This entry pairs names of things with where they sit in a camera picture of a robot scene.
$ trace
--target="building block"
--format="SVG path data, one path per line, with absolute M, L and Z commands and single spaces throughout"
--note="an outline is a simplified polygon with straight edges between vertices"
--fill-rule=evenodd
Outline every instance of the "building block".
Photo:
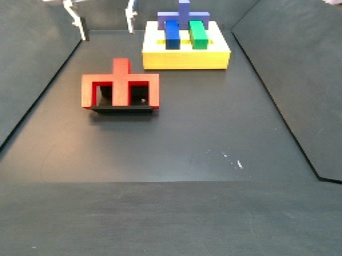
M 206 50 L 192 49 L 188 31 L 180 30 L 180 49 L 167 50 L 164 31 L 158 22 L 148 21 L 143 43 L 144 69 L 227 69 L 230 47 L 215 21 L 208 22 L 208 45 Z
M 112 108 L 129 108 L 131 90 L 133 86 L 148 87 L 148 106 L 159 109 L 159 75 L 131 74 L 131 63 L 127 58 L 113 59 L 112 74 L 84 74 L 81 76 L 81 107 L 91 109 L 96 107 L 96 87 L 112 88 Z
M 179 26 L 175 20 L 166 21 L 166 49 L 180 48 Z
M 164 30 L 166 21 L 176 20 L 180 30 L 188 30 L 188 22 L 191 20 L 200 20 L 204 28 L 208 29 L 210 13 L 208 12 L 190 12 L 190 0 L 179 0 L 178 12 L 158 12 L 158 29 Z
M 208 48 L 208 36 L 203 22 L 199 20 L 190 21 L 190 38 L 192 43 L 192 49 Z

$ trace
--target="dark gray surface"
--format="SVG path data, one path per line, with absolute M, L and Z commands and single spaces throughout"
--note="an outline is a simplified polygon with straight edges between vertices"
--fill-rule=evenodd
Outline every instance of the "dark gray surface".
M 0 147 L 75 49 L 64 9 L 0 0 Z
M 103 117 L 80 108 L 81 74 L 109 73 L 113 57 L 128 57 L 132 72 L 143 73 L 143 32 L 91 33 L 0 153 L 0 182 L 314 180 L 232 35 L 224 36 L 227 71 L 162 71 L 159 114 Z
M 1 254 L 341 255 L 341 199 L 318 182 L 1 184 Z
M 318 175 L 342 180 L 342 12 L 263 0 L 234 28 Z
M 230 29 L 259 0 L 192 0 L 191 11 L 208 11 L 211 20 L 220 28 Z M 156 20 L 158 11 L 178 11 L 179 0 L 137 0 L 136 29 L 145 28 L 145 21 Z M 91 30 L 127 30 L 124 9 L 128 0 L 96 0 L 77 4 L 80 14 L 87 18 Z

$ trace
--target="toy blocks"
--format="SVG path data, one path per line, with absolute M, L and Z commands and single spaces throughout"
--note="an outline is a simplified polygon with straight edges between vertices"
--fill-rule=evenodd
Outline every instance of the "toy blocks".
M 199 20 L 203 22 L 206 29 L 208 28 L 210 13 L 190 12 L 190 0 L 179 0 L 178 12 L 158 12 L 158 29 L 164 29 L 164 23 L 168 20 L 175 20 L 179 23 L 179 29 L 188 30 L 188 22 Z
M 81 77 L 81 107 L 97 112 L 159 109 L 159 75 L 131 74 L 125 58 L 113 59 L 112 74 L 84 74 Z M 97 105 L 97 87 L 111 105 Z
M 192 49 L 207 49 L 208 48 L 208 37 L 206 28 L 202 21 L 190 21 L 190 38 L 192 43 Z
M 166 49 L 180 48 L 179 26 L 176 21 L 166 21 Z
M 172 41 L 170 35 L 170 31 L 176 31 L 175 24 L 179 41 L 178 37 Z M 147 21 L 144 69 L 227 69 L 230 53 L 218 24 L 210 21 L 210 13 L 190 12 L 190 0 L 179 0 L 178 12 L 159 12 L 158 21 Z

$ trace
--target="white object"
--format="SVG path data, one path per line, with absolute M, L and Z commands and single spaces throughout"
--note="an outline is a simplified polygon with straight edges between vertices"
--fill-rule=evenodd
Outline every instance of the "white object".
M 135 19 L 135 16 L 137 15 L 137 12 L 133 10 L 135 9 L 135 3 L 136 3 L 136 0 L 129 0 L 127 8 L 124 10 L 129 33 L 133 33 L 133 19 Z
M 67 12 L 69 13 L 69 15 L 73 19 L 72 25 L 79 28 L 81 40 L 85 41 L 85 40 L 88 40 L 87 29 L 84 27 L 85 23 L 83 25 L 81 17 L 76 12 L 76 6 L 73 6 L 73 2 L 81 2 L 81 1 L 84 1 L 84 0 L 43 0 L 43 2 L 48 3 L 49 5 L 63 5 L 64 6 L 64 9 L 67 10 Z
M 323 0 L 327 4 L 335 5 L 342 4 L 342 0 Z

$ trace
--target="gray wall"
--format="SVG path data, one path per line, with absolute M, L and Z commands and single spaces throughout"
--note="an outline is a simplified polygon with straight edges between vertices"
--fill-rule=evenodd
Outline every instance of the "gray wall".
M 259 0 L 191 0 L 191 11 L 208 11 L 222 29 L 230 29 Z M 77 4 L 91 30 L 127 30 L 124 9 L 128 0 L 89 0 Z M 176 11 L 178 0 L 137 0 L 136 29 L 156 20 L 158 11 Z
M 342 180 L 342 12 L 263 0 L 232 32 L 320 177 Z
M 0 0 L 0 146 L 79 41 L 61 7 Z

